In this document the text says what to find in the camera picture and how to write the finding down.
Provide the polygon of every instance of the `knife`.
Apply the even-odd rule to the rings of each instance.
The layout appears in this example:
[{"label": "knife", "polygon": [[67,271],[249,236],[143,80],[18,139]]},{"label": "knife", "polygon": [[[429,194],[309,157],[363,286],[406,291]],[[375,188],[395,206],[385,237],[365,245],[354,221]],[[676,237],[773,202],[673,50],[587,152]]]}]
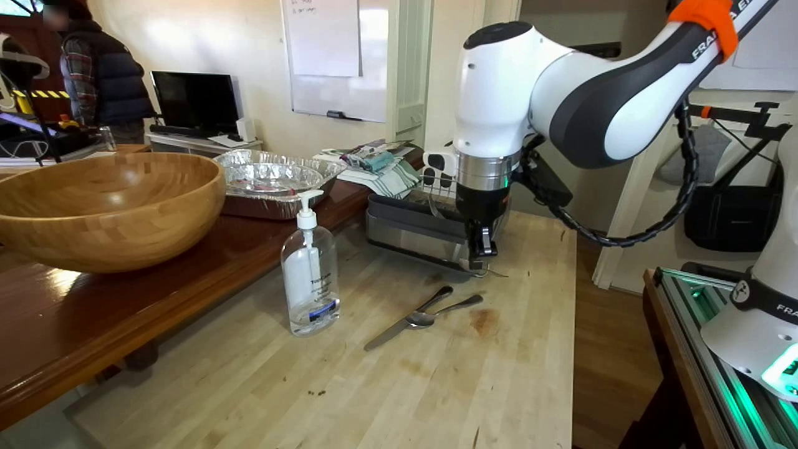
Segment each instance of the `knife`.
[{"label": "knife", "polygon": [[[448,298],[454,292],[454,288],[450,285],[447,285],[440,290],[438,293],[435,294],[429,301],[423,303],[421,307],[417,308],[414,312],[425,312],[428,308],[431,308],[433,305],[437,304],[438,302]],[[404,331],[406,328],[410,326],[410,323],[407,322],[407,317],[410,316],[412,312],[410,312],[407,316],[398,320],[393,326],[387,328],[382,332],[382,334],[378,335],[377,338],[371,340],[367,343],[363,349],[365,351],[371,351],[372,349],[381,346],[388,340],[391,340],[393,337],[399,335],[399,332]]]}]

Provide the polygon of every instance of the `black cable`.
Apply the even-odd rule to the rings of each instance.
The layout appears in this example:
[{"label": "black cable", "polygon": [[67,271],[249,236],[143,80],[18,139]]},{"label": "black cable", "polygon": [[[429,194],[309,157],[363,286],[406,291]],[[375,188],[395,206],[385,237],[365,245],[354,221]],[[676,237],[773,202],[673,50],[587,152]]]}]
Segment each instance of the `black cable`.
[{"label": "black cable", "polygon": [[740,139],[740,138],[739,138],[739,137],[738,137],[738,136],[737,136],[735,133],[732,133],[732,132],[729,130],[729,128],[726,128],[725,126],[723,126],[723,124],[722,124],[722,123],[720,123],[718,120],[716,120],[716,119],[712,119],[712,121],[714,121],[716,125],[720,126],[720,127],[721,127],[721,128],[722,128],[722,129],[723,129],[723,130],[724,130],[724,131],[725,131],[725,132],[726,132],[726,133],[727,133],[729,136],[733,137],[733,138],[734,138],[734,140],[736,140],[736,141],[740,142],[740,145],[742,145],[742,146],[743,146],[743,148],[747,149],[747,150],[749,151],[749,153],[753,153],[753,154],[755,154],[755,155],[757,155],[757,156],[761,157],[762,159],[765,159],[766,161],[770,162],[770,163],[771,163],[771,164],[773,164],[773,165],[779,165],[779,163],[778,163],[778,162],[774,161],[774,160],[773,160],[773,159],[771,159],[770,157],[767,157],[767,156],[765,156],[764,154],[762,154],[762,153],[759,153],[759,152],[757,152],[757,151],[754,151],[753,149],[751,149],[751,147],[749,147],[748,145],[746,145],[746,144],[745,144],[745,142],[743,142],[743,140],[742,140],[742,139]]},{"label": "black cable", "polygon": [[[587,239],[592,240],[602,246],[607,247],[620,247],[629,248],[630,246],[648,241],[660,232],[670,228],[676,224],[676,221],[682,215],[693,200],[693,193],[698,185],[698,154],[695,150],[695,137],[690,128],[690,115],[688,112],[689,103],[683,101],[674,112],[678,119],[679,137],[681,137],[681,156],[685,159],[685,171],[683,175],[683,183],[676,200],[676,204],[665,214],[665,216],[657,224],[651,225],[643,232],[639,232],[626,238],[607,237],[600,233],[588,229],[577,222],[574,217],[568,213],[567,210],[559,206],[549,206],[549,210],[555,217],[559,218],[569,228],[575,229],[577,232],[585,236]],[[529,164],[521,164],[524,170],[529,170]]]}]

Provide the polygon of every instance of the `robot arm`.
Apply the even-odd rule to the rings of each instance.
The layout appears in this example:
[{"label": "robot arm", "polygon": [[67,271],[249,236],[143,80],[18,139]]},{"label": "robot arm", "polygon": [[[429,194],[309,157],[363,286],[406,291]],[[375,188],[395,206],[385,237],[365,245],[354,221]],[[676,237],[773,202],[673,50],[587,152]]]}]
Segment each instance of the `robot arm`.
[{"label": "robot arm", "polygon": [[776,1],[685,0],[645,50],[616,62],[561,46],[523,22],[470,36],[454,146],[457,204],[474,253],[496,254],[492,222],[506,209],[526,136],[547,137],[584,169],[634,157]]}]

